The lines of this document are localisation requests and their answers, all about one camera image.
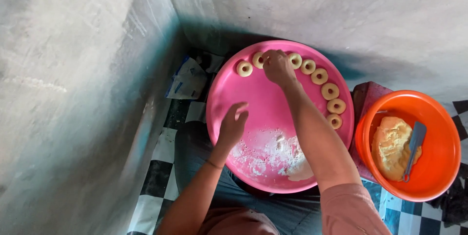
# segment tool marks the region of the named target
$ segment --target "spatula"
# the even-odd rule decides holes
[[[406,166],[405,174],[403,175],[403,181],[408,182],[410,180],[411,167],[413,166],[414,156],[416,155],[416,150],[423,144],[424,137],[426,136],[427,128],[424,124],[420,122],[414,123],[413,135],[409,141],[409,150],[411,154],[409,155],[408,165]]]

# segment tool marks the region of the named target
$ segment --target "pink sleeve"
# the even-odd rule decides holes
[[[321,195],[320,205],[324,235],[391,234],[362,185],[341,184],[328,188]]]

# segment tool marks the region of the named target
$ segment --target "flour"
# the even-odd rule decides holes
[[[253,138],[248,136],[249,146],[246,141],[241,140],[230,153],[234,164],[248,164],[248,168],[242,168],[248,169],[251,177],[261,176],[267,167],[274,169],[278,175],[288,176],[291,181],[305,180],[313,176],[297,136],[286,138],[281,130],[274,129],[259,130]],[[266,144],[258,146],[257,140]]]

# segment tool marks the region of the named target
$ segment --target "bracelet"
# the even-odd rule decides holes
[[[217,166],[217,165],[213,164],[213,163],[212,163],[212,162],[211,162],[209,159],[205,160],[205,162],[207,162],[208,164],[210,164],[210,165],[214,166],[216,169],[223,170],[223,167],[219,167],[219,166]]]

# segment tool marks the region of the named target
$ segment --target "lap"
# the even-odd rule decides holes
[[[175,179],[181,192],[209,158],[213,145],[206,124],[192,121],[175,135]],[[246,207],[265,214],[281,234],[314,234],[322,230],[318,194],[273,194],[256,198],[241,189],[226,166],[219,178],[210,208]]]

